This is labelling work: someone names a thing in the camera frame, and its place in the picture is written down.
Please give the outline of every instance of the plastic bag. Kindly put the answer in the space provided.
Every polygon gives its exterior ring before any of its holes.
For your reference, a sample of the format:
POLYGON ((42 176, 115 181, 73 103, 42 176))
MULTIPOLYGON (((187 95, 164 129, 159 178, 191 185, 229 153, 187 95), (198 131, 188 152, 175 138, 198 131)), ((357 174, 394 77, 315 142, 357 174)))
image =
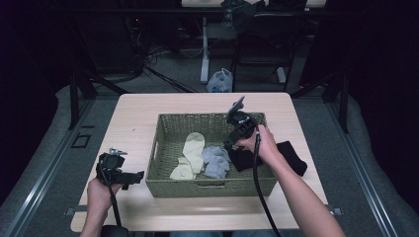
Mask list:
POLYGON ((231 72, 222 68, 221 71, 213 73, 207 84, 207 90, 210 93, 232 92, 233 77, 231 72))

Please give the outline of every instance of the basket handle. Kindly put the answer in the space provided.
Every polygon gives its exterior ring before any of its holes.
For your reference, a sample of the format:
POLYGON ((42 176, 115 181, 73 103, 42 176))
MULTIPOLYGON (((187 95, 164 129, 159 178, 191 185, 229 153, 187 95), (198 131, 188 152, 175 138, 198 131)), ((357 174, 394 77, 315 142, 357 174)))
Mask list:
POLYGON ((158 146, 159 146, 158 141, 154 140, 153 146, 152 146, 152 149, 151 149, 151 159, 150 159, 152 161, 156 160, 157 152, 158 152, 158 148, 159 148, 158 146))
POLYGON ((220 184, 202 184, 202 183, 197 183, 198 188, 200 189, 224 189, 225 188, 225 182, 222 182, 220 184))

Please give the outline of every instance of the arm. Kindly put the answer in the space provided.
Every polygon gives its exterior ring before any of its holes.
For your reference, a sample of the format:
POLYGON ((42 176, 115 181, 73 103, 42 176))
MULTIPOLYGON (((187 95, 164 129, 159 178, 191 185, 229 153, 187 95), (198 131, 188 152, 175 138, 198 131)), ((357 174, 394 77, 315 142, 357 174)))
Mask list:
MULTIPOLYGON (((339 223, 329 212, 314 191, 290 167, 278 151, 274 135, 263 125, 259 125, 261 143, 259 156, 272 168, 284 191, 287 202, 299 228, 305 236, 345 236, 339 223)), ((256 132, 237 145, 245 146, 252 152, 256 132)))
MULTIPOLYGON (((123 185, 112 185, 114 194, 123 185)), ((101 236, 102 226, 111 207, 111 194, 108 187, 98 179, 93 179, 87 186, 87 216, 80 236, 101 236)))

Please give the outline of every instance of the white sock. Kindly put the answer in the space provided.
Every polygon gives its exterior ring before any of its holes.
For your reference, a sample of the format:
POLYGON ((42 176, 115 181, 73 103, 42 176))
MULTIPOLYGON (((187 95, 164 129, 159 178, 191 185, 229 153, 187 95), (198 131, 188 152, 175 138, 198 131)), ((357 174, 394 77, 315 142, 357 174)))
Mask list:
POLYGON ((204 167, 204 159, 202 153, 206 141, 202 134, 192 132, 186 138, 183 154, 191 164, 192 172, 199 174, 204 167))
POLYGON ((185 157, 178 158, 179 165, 170 174, 172 180, 193 180, 196 175, 192 173, 191 165, 185 157))

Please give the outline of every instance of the black cable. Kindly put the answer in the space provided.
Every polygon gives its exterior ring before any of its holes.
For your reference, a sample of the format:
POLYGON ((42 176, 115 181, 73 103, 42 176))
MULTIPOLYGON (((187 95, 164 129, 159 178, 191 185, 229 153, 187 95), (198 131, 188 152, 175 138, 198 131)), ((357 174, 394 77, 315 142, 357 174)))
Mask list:
POLYGON ((120 217, 120 211, 118 209, 117 198, 115 197, 115 194, 112 191, 112 187, 111 187, 111 184, 108 181, 108 177, 105 176, 104 169, 102 167, 102 163, 99 163, 99 166, 101 168, 102 177, 104 178, 106 186, 108 187, 109 193, 111 194, 111 204, 112 204, 112 208, 114 209, 115 220, 117 221, 117 225, 119 227, 122 227, 123 225, 121 224, 121 217, 120 217))
POLYGON ((265 199, 264 199, 264 197, 262 195, 261 187, 259 185, 259 179, 258 179, 258 162, 257 161, 258 161, 258 156, 259 156, 259 146, 260 146, 260 142, 261 142, 261 135, 260 135, 260 132, 259 132, 258 123, 252 117, 250 117, 250 118, 256 124, 256 141, 255 141, 255 149, 253 151, 253 181, 255 183, 255 188, 256 188, 256 191, 258 193, 259 200, 261 201, 262 206, 263 206, 263 208, 265 210, 265 213, 266 213, 266 215, 268 217, 269 223, 271 223, 272 229, 274 230, 275 234, 278 237, 281 237, 280 231, 278 230, 278 228, 277 228, 277 226, 276 226, 276 224, 274 222, 274 219, 272 218, 271 211, 269 211, 269 208, 266 205, 265 199))
POLYGON ((156 75, 158 78, 162 79, 163 81, 169 83, 170 86, 172 86, 174 89, 176 89, 179 92, 187 92, 187 93, 194 93, 197 92, 196 90, 194 90, 193 88, 189 87, 188 85, 176 81, 174 79, 171 79, 157 71, 155 71, 154 69, 148 67, 148 66, 144 66, 145 69, 147 69, 149 72, 153 73, 154 75, 156 75))
POLYGON ((135 71, 133 73, 130 73, 127 77, 122 77, 122 78, 117 78, 117 79, 107 79, 107 80, 114 84, 119 84, 123 82, 132 81, 133 79, 139 77, 141 73, 142 73, 142 69, 140 71, 135 71))

